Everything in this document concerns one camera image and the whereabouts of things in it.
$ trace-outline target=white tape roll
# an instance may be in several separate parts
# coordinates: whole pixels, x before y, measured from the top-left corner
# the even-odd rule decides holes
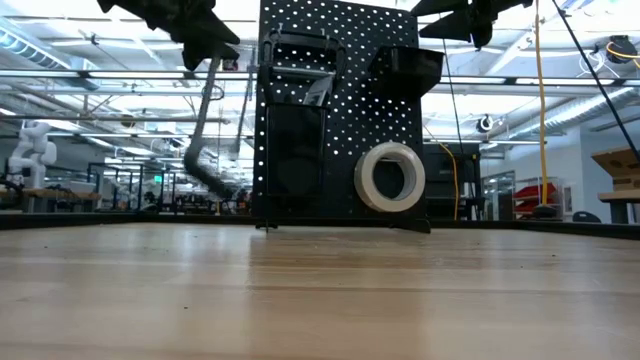
[[[394,199],[382,195],[373,181],[373,169],[382,158],[398,161],[404,174],[404,186]],[[388,142],[362,155],[356,165],[354,181],[360,199],[370,208],[380,212],[401,212],[410,209],[422,197],[424,166],[411,148]]]

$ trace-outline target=wooden table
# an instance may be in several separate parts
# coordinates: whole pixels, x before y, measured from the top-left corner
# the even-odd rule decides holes
[[[0,358],[640,354],[640,242],[130,224],[0,232]]]
[[[600,201],[608,203],[611,208],[611,222],[613,224],[628,224],[629,212],[627,204],[640,204],[640,189],[615,191],[598,194]]]

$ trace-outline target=workbench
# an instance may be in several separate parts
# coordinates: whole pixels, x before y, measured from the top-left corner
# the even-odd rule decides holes
[[[52,189],[24,189],[24,200],[21,209],[25,213],[57,212],[56,203],[64,200],[73,204],[68,212],[92,212],[102,197],[96,193],[69,193]],[[7,196],[6,190],[0,190],[0,197]]]
[[[600,201],[608,203],[611,208],[611,223],[628,224],[628,204],[640,204],[640,189],[620,190],[598,194]]]

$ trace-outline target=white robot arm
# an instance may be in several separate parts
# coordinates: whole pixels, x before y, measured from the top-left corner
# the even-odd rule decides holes
[[[54,164],[58,153],[56,145],[48,139],[49,130],[51,125],[37,121],[29,121],[25,128],[20,130],[20,141],[9,158],[9,181],[23,185],[22,169],[30,168],[31,187],[43,187],[45,165]],[[24,158],[25,153],[31,150],[33,154],[28,159]]]

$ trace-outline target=pegboard stand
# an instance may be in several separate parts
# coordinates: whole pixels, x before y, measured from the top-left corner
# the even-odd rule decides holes
[[[270,173],[274,159],[270,154],[275,145],[269,133],[273,120],[269,119],[270,105],[302,105],[314,81],[304,77],[292,80],[282,69],[288,69],[289,73],[338,74],[340,66],[339,56],[324,49],[278,46],[277,42],[266,41],[260,45],[261,54],[265,50],[274,54],[268,63],[260,63],[260,71],[264,72],[263,65],[268,65],[278,72],[269,74],[268,84],[264,77],[258,83],[252,215],[265,219],[259,221],[260,225],[277,225],[278,219],[283,223],[324,221],[344,226],[362,222],[429,232],[424,199],[401,213],[380,213],[360,200],[353,180],[358,159],[381,143],[405,144],[422,157],[420,97],[374,93],[372,83],[376,74],[369,71],[382,47],[418,47],[417,20],[407,11],[346,2],[262,0],[259,39],[269,38],[274,31],[336,39],[345,49],[346,65],[342,75],[336,76],[337,85],[323,104],[328,112],[321,124],[323,134],[318,152],[321,156],[318,164],[322,166],[320,196],[303,200],[272,196],[269,184],[274,176]],[[274,48],[265,49],[265,44]],[[401,173],[400,177],[397,174],[383,172],[376,183],[404,182]]]

